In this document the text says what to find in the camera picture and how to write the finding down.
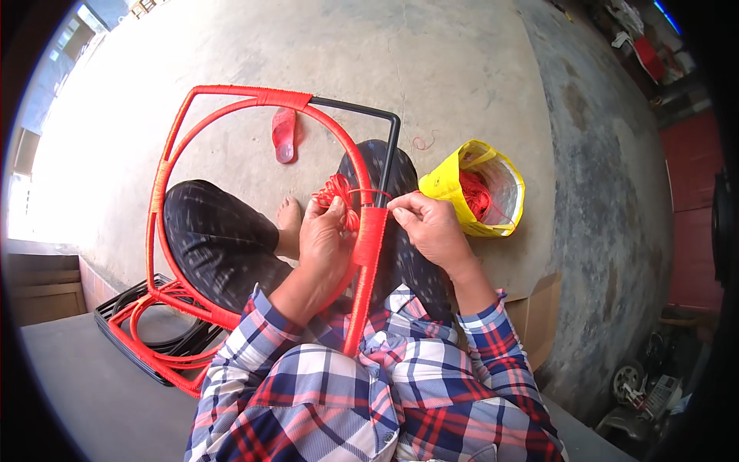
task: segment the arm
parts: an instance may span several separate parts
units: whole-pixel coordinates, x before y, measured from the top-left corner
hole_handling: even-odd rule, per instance
[[[452,204],[411,193],[394,199],[388,208],[410,242],[452,280],[460,306],[458,319],[480,382],[547,426],[548,414],[503,300],[473,255]]]
[[[307,207],[299,266],[269,297],[255,289],[244,318],[208,368],[185,460],[218,452],[221,437],[344,275],[352,241],[341,233],[344,214],[340,199],[328,211],[314,201]]]

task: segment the black patterned pants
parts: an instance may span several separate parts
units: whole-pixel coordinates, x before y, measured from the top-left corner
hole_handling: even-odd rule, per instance
[[[368,140],[358,145],[372,187],[377,188],[387,144]],[[338,167],[352,188],[358,188],[354,167],[344,154]],[[398,149],[391,165],[387,192],[392,197],[418,189],[418,176],[408,155]],[[359,213],[359,194],[353,208]],[[167,241],[185,278],[205,298],[234,313],[246,306],[254,285],[269,295],[292,271],[274,255],[277,227],[263,214],[204,180],[173,186],[164,202]],[[426,312],[451,322],[441,269],[410,245],[408,234],[390,217],[380,252],[370,309],[376,308],[400,284],[419,298]]]

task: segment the cardboard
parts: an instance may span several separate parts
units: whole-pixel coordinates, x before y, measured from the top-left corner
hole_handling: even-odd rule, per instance
[[[541,366],[552,351],[561,288],[562,272],[557,271],[539,279],[530,296],[508,295],[505,299],[505,311],[528,355],[531,370]]]

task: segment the plastic bag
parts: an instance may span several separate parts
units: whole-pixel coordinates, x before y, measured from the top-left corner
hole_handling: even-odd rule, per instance
[[[477,173],[490,191],[492,204],[481,221],[477,221],[464,199],[460,170]],[[428,197],[451,201],[462,231],[469,236],[509,236],[523,214],[523,178],[506,156],[479,140],[464,143],[422,177],[418,188]]]

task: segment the red string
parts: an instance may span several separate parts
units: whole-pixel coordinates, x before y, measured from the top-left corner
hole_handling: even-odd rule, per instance
[[[315,197],[318,200],[319,206],[321,206],[322,208],[329,208],[331,206],[331,201],[333,200],[333,198],[339,196],[341,200],[344,201],[344,204],[347,206],[347,223],[344,227],[347,231],[354,232],[359,230],[359,216],[357,215],[357,212],[355,212],[351,208],[352,193],[359,191],[378,192],[380,194],[385,194],[390,200],[392,200],[392,196],[390,194],[387,194],[385,191],[379,191],[377,189],[350,189],[350,187],[351,185],[349,184],[349,180],[347,180],[344,175],[337,173],[331,175],[324,187],[321,188],[318,192],[314,192],[310,196]]]
[[[501,217],[511,222],[514,231],[516,231],[516,223],[495,206],[490,195],[490,190],[478,175],[460,170],[460,186],[462,186],[464,200],[467,202],[467,206],[477,221],[483,221],[488,208],[492,207]]]
[[[411,141],[411,144],[413,145],[414,148],[418,149],[419,151],[426,151],[431,146],[433,146],[434,143],[436,143],[436,137],[434,136],[434,132],[438,132],[438,130],[433,129],[431,131],[431,144],[429,144],[428,146],[426,146],[426,141],[424,141],[420,136],[413,138],[413,141]],[[416,140],[420,140],[421,143],[423,143],[423,148],[416,144],[415,142]]]

